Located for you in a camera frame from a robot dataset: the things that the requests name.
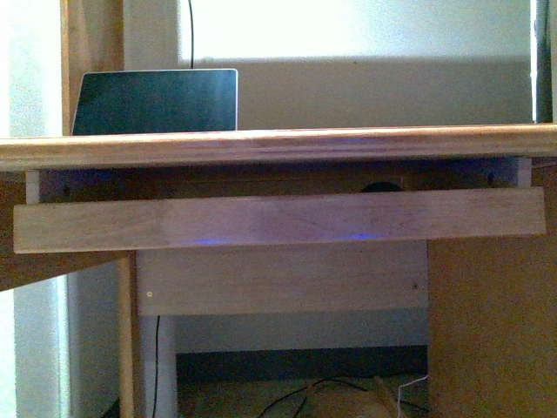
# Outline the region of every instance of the monitor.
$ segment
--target monitor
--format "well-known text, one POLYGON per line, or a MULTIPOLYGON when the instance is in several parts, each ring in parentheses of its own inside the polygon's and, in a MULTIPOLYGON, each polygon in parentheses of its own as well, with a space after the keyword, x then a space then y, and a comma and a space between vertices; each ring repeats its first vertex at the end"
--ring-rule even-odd
POLYGON ((72 135, 234 131, 237 108, 236 70, 88 73, 72 135))

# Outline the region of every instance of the floor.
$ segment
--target floor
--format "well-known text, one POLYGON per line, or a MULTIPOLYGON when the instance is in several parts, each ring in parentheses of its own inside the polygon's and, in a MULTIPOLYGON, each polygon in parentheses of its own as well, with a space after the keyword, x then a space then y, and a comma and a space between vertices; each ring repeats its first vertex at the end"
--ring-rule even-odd
MULTIPOLYGON (((386 377, 383 381, 391 390, 393 399, 396 400, 398 386, 418 377, 421 376, 396 375, 386 377)), ((369 418, 390 417, 386 410, 385 412, 379 410, 367 412, 371 411, 369 405, 373 404, 372 397, 376 396, 373 391, 376 384, 373 380, 348 378, 320 382, 312 388, 286 397, 262 414, 272 402, 315 383, 316 380, 291 380, 183 385, 178 388, 179 411, 181 416, 187 418, 325 418, 325 416, 346 418, 351 416, 352 411, 361 410, 362 407, 358 409, 358 405, 366 404, 368 406, 365 411, 366 415, 358 412, 353 418, 358 415, 369 418)), ((403 401, 427 409, 426 382, 417 383, 403 390, 403 401)), ((402 405, 406 417, 427 416, 427 412, 415 406, 402 405)))

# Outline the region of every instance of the wall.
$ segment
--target wall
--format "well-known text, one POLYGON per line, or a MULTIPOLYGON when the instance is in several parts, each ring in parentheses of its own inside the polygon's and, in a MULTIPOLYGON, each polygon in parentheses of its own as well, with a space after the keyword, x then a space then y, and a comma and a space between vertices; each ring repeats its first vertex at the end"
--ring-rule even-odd
MULTIPOLYGON (((240 129, 532 120, 528 0, 193 0, 193 8, 196 67, 239 71, 240 129)), ((124 11, 128 70, 187 68, 186 1, 134 0, 124 11)), ((426 342, 423 310, 177 320, 179 352, 426 342)))
MULTIPOLYGON (((14 137, 58 135, 62 130, 59 2, 9 0, 2 6, 0 18, 5 20, 0 30, 7 44, 1 56, 0 100, 7 101, 0 107, 0 130, 14 137)), ((16 407, 17 416, 67 417, 65 279, 19 287, 3 293, 2 299, 3 309, 11 307, 1 319, 11 335, 1 344, 11 346, 11 353, 2 358, 7 374, 0 380, 8 383, 3 391, 13 392, 2 393, 7 403, 2 402, 0 415, 15 416, 16 407)))
POLYGON ((72 418, 98 418, 118 398, 115 263, 68 276, 72 418))

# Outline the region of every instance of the wooden panel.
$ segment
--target wooden panel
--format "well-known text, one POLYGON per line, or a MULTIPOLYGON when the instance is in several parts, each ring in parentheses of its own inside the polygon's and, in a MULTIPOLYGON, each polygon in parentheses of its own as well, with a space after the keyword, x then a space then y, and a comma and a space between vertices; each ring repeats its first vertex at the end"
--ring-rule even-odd
POLYGON ((228 131, 0 140, 0 171, 505 156, 557 156, 557 126, 228 131))
POLYGON ((14 254, 13 206, 25 202, 25 183, 0 181, 0 201, 0 292, 122 256, 122 253, 14 254))
POLYGON ((426 307, 426 242, 140 251, 138 293, 142 315, 426 307))
POLYGON ((92 71, 124 69, 122 0, 61 0, 62 102, 69 135, 81 77, 92 71))
POLYGON ((555 416, 557 239, 429 244, 435 418, 555 416))
POLYGON ((532 184, 544 188, 547 233, 557 235, 557 165, 532 170, 532 184))
POLYGON ((144 416, 135 254, 118 261, 120 416, 144 416))
POLYGON ((545 233, 543 190, 168 199, 17 206, 20 253, 545 233))

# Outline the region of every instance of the wooden shelf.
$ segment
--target wooden shelf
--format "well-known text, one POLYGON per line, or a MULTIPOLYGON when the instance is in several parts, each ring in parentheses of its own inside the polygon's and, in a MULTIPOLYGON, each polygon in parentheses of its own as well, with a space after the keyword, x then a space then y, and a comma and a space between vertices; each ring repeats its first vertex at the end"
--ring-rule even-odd
POLYGON ((0 171, 557 156, 557 125, 228 131, 0 139, 0 171))

